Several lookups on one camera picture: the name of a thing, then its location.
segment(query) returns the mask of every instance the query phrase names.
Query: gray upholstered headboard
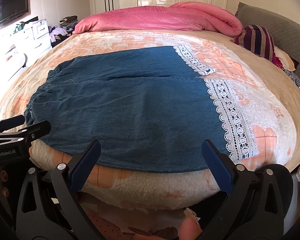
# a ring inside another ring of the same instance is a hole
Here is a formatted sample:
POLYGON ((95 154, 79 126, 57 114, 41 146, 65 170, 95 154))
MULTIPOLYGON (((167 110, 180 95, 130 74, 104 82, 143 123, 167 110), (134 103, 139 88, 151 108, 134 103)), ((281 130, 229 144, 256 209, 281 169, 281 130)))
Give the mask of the gray upholstered headboard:
POLYGON ((235 14, 243 27, 251 24, 265 27, 274 39, 274 44, 299 62, 295 74, 300 78, 300 25, 273 12, 239 3, 235 14))

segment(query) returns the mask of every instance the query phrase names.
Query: drawer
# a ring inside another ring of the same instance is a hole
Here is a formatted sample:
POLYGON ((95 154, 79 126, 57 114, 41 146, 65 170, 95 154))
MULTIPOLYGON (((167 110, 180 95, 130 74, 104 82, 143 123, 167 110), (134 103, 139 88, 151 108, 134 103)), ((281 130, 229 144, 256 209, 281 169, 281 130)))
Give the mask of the drawer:
POLYGON ((21 30, 13 34, 12 37, 15 43, 31 42, 34 40, 32 28, 29 28, 27 30, 21 30))
POLYGON ((46 21, 37 22, 33 29, 33 36, 35 39, 42 37, 43 35, 49 33, 48 24, 46 21))
POLYGON ((37 60, 37 57, 49 48, 51 48, 51 40, 49 33, 46 33, 32 43, 32 47, 28 48, 27 56, 29 59, 37 60))

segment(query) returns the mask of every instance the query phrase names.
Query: drawer handle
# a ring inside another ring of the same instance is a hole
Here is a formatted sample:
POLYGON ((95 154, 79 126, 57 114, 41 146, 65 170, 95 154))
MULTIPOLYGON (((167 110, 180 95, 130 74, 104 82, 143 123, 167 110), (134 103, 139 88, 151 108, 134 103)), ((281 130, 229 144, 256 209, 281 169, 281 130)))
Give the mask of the drawer handle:
POLYGON ((40 43, 38 46, 36 46, 35 49, 36 49, 37 47, 40 47, 41 45, 42 45, 42 43, 40 43))

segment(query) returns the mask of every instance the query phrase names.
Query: pile of clothes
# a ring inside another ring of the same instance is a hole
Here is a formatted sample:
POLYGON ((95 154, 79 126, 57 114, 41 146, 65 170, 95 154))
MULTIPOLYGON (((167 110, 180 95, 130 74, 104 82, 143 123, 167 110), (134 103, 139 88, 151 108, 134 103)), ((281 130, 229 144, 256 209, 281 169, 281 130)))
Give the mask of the pile of clothes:
POLYGON ((73 16, 67 16, 65 18, 63 18, 62 20, 60 20, 59 25, 61 27, 66 27, 67 31, 73 31, 74 27, 78 24, 78 17, 77 15, 73 15, 73 16))
POLYGON ((49 34, 52 47, 55 47, 72 35, 75 26, 78 24, 78 17, 77 15, 67 16, 59 22, 60 23, 58 26, 49 26, 49 34))

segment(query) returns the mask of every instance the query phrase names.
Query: pillow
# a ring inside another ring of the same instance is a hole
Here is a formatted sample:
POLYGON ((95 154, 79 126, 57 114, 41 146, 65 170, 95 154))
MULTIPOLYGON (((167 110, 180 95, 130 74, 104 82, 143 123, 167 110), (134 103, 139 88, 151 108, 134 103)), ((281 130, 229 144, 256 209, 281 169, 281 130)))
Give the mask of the pillow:
POLYGON ((287 53, 285 53, 283 50, 279 49, 277 46, 274 46, 274 53, 277 58, 282 63, 282 66, 284 69, 289 71, 295 71, 295 66, 293 60, 289 57, 287 53))
POLYGON ((240 36, 234 38, 234 43, 277 65, 273 39, 266 28, 249 25, 243 29, 240 36))

